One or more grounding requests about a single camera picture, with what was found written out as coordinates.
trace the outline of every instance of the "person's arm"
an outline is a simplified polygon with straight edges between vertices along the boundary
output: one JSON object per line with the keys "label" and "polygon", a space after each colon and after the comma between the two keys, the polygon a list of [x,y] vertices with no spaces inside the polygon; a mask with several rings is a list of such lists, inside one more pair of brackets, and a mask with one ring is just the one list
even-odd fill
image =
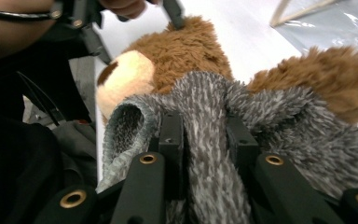
{"label": "person's arm", "polygon": [[[0,11],[46,12],[50,10],[53,2],[54,0],[0,0]],[[145,0],[100,0],[100,2],[112,12],[130,19],[138,17],[145,9]],[[53,24],[53,20],[0,21],[0,58],[26,49]]]}

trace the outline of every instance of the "brown teddy bear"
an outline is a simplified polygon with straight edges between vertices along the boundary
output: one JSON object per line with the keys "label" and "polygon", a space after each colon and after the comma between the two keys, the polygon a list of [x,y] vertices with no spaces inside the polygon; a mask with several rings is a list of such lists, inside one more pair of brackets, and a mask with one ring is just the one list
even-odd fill
{"label": "brown teddy bear", "polygon": [[185,27],[144,35],[111,62],[97,80],[96,101],[106,121],[125,97],[168,93],[190,71],[209,71],[233,79],[213,25],[201,17],[185,18]]}
{"label": "brown teddy bear", "polygon": [[[167,93],[189,71],[209,71],[232,80],[229,63],[213,30],[201,17],[186,18],[185,28],[171,24],[159,34],[131,44],[101,73],[96,100],[106,121],[124,98],[133,94]],[[312,88],[340,119],[358,122],[358,49],[310,49],[307,55],[283,60],[261,71],[247,85],[250,92]]]}

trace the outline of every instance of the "finger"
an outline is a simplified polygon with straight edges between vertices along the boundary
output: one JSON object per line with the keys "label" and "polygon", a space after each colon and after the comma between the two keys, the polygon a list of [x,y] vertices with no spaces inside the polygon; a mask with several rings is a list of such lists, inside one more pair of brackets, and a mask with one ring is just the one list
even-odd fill
{"label": "finger", "polygon": [[139,0],[124,8],[111,8],[111,11],[120,16],[134,19],[141,15],[141,13],[145,10],[145,7],[146,5],[144,0]]}
{"label": "finger", "polygon": [[100,0],[101,5],[108,9],[128,7],[137,1],[139,0]]}

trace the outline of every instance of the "black wire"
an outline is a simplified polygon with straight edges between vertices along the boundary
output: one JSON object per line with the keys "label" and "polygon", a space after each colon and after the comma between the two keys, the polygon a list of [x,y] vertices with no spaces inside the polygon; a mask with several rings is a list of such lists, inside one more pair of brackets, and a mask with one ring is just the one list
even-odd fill
{"label": "black wire", "polygon": [[42,13],[13,13],[0,11],[0,20],[3,21],[46,21],[51,20],[48,12]]}

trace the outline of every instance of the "gray sweater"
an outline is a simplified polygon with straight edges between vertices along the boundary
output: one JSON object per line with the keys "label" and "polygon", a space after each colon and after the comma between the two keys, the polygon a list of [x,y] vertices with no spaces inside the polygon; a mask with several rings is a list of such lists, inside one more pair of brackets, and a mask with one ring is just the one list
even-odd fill
{"label": "gray sweater", "polygon": [[317,190],[340,198],[358,188],[358,127],[335,118],[310,89],[261,91],[207,72],[192,72],[168,95],[132,96],[106,126],[101,192],[126,177],[131,159],[159,136],[161,118],[178,110],[189,142],[189,189],[167,206],[167,223],[249,223],[250,206],[227,154],[227,113],[238,115],[264,152],[288,157]]}

